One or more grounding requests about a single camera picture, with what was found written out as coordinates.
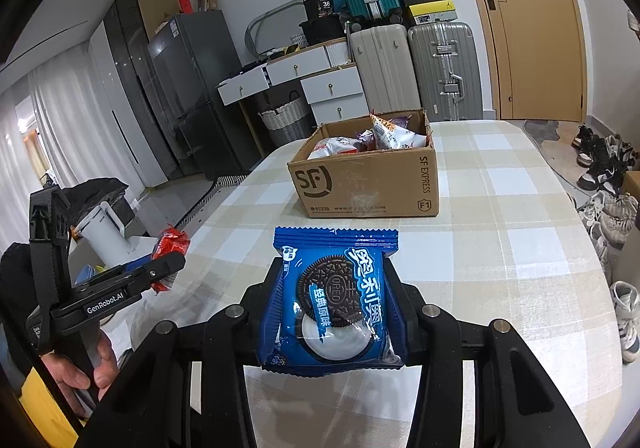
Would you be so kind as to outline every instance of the checkered tablecloth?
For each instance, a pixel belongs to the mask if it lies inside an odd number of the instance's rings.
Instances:
[[[622,362],[607,284],[559,181],[523,132],[502,121],[436,123],[440,214],[434,218],[308,219],[275,151],[194,235],[174,289],[146,298],[134,343],[160,319],[207,320],[263,280],[277,225],[399,231],[392,261],[425,301],[457,319],[509,320],[571,406],[592,446],[616,411]],[[404,447],[419,368],[319,379],[246,369],[258,444]],[[473,366],[465,362],[462,446],[473,446]],[[197,407],[198,391],[194,391]]]

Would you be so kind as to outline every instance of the human hand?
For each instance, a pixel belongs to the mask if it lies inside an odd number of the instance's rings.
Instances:
[[[111,348],[111,340],[102,331],[100,331],[97,350],[101,363],[94,369],[94,381],[99,389],[98,400],[100,400],[109,389],[111,383],[113,383],[113,380],[115,380],[118,374],[118,364],[116,355]],[[89,388],[91,381],[87,375],[76,367],[69,358],[55,352],[45,354],[42,357],[42,362],[58,384],[62,395],[74,413],[78,417],[86,418],[86,412],[74,393],[74,389],[87,390]]]

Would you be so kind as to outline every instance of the silver bolt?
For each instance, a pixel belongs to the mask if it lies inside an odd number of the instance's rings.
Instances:
[[[225,314],[229,316],[229,318],[239,318],[244,314],[244,307],[238,304],[230,305],[226,308]]]
[[[171,332],[171,329],[174,328],[174,324],[171,323],[170,321],[164,320],[160,323],[158,323],[158,325],[156,325],[156,332],[158,334],[167,334],[169,332]]]
[[[499,333],[508,333],[511,330],[511,325],[507,320],[495,320],[494,329]]]
[[[435,318],[440,314],[440,307],[432,303],[427,304],[424,307],[422,307],[422,314],[430,318]]]

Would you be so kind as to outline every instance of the sf express box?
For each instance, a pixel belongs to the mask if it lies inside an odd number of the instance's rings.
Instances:
[[[322,124],[288,163],[307,214],[323,217],[434,217],[438,214],[438,168],[431,128],[423,110],[377,114],[410,115],[408,129],[429,137],[424,148],[378,150],[308,160],[326,137],[356,137],[371,129],[367,115]]]

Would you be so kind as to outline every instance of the blue oreo package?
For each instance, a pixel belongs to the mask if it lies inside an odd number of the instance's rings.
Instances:
[[[263,316],[264,368],[324,376],[355,368],[399,368],[385,312],[382,260],[395,230],[277,227],[282,268]]]

